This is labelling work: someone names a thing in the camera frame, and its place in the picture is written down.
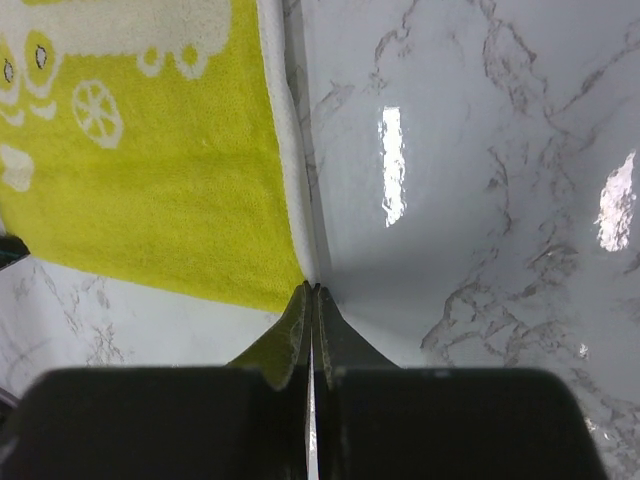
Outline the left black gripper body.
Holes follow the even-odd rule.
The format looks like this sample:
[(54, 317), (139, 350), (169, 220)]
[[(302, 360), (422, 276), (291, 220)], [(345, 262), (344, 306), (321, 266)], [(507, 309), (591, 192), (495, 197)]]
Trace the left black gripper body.
[(20, 238), (13, 235), (5, 235), (0, 237), (1, 270), (28, 257), (29, 254), (30, 251), (28, 247)]

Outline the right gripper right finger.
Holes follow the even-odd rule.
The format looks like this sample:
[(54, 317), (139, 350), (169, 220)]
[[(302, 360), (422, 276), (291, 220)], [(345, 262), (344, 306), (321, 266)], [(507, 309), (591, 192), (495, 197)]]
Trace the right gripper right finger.
[(398, 369), (342, 316), (330, 291), (320, 284), (312, 290), (314, 374), (332, 389), (336, 375), (351, 369)]

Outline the yellow patterned towel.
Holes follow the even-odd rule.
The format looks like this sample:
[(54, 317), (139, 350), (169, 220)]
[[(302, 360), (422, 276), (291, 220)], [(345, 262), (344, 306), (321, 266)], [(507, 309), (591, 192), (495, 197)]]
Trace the yellow patterned towel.
[(278, 1), (5, 1), (1, 219), (40, 259), (278, 312), (315, 274)]

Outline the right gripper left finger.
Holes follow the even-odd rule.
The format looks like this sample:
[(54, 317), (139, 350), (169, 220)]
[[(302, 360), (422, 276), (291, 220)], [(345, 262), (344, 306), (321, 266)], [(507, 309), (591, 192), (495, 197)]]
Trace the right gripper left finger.
[(228, 363), (259, 372), (273, 390), (287, 387), (297, 369), (309, 370), (311, 346), (311, 286), (298, 285), (281, 317)]

